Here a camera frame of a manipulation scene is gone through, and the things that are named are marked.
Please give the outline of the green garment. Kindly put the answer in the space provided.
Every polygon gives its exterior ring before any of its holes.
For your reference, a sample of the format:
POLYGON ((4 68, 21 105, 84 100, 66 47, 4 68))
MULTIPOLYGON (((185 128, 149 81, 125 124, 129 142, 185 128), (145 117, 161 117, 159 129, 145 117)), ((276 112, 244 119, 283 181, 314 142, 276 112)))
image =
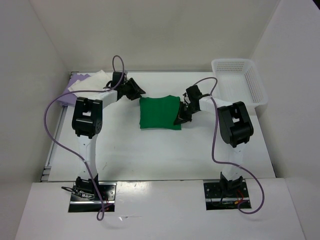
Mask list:
POLYGON ((179 107, 180 98, 168 95, 160 98, 141 97, 140 129, 167 129, 179 131, 181 124, 174 125, 179 107))

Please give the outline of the cream white t-shirt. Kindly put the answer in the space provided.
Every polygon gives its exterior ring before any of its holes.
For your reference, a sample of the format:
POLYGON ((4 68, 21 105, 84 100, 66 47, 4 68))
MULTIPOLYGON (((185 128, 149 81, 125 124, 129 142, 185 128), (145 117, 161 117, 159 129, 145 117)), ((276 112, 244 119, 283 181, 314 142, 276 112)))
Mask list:
POLYGON ((107 83, 111 80, 112 79, 107 73, 105 73, 103 70, 100 70, 84 80, 77 80, 68 88, 68 90, 70 92, 83 90, 102 91, 107 83))

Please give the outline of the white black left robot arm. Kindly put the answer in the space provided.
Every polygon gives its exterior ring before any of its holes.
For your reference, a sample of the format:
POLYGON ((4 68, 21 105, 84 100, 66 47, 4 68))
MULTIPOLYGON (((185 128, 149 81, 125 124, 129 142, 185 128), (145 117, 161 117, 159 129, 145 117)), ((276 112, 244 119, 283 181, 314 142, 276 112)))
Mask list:
POLYGON ((113 90, 89 98, 78 97, 71 126, 77 136, 80 160, 84 163, 84 167, 76 178, 73 188, 75 193, 83 194, 89 200, 96 199, 100 194, 96 143, 103 127, 103 110, 123 96, 133 101, 145 93, 133 78, 129 78, 113 90))

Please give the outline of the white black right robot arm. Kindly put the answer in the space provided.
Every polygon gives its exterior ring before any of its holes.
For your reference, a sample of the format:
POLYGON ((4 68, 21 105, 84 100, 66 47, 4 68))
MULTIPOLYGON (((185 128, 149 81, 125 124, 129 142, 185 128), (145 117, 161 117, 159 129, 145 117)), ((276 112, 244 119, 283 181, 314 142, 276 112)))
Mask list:
POLYGON ((230 197, 240 189, 243 182, 240 170, 244 162, 244 149, 254 133, 250 116, 242 101, 231 103, 205 96, 189 102, 181 101, 174 124, 190 122, 192 115, 200 111, 211 113, 215 117, 217 124, 213 142, 215 143, 220 133, 221 139, 228 145, 228 159, 215 159, 214 162, 224 165, 219 179, 221 197, 230 197))

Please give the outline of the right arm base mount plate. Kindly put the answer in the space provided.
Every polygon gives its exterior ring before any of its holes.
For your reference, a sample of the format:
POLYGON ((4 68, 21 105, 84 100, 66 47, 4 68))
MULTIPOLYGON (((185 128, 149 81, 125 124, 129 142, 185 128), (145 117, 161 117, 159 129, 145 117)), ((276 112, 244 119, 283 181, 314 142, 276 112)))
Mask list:
POLYGON ((239 189, 224 194, 218 180, 203 182, 205 206, 207 211, 234 210, 240 204, 241 209, 251 209, 249 192, 245 181, 239 189))

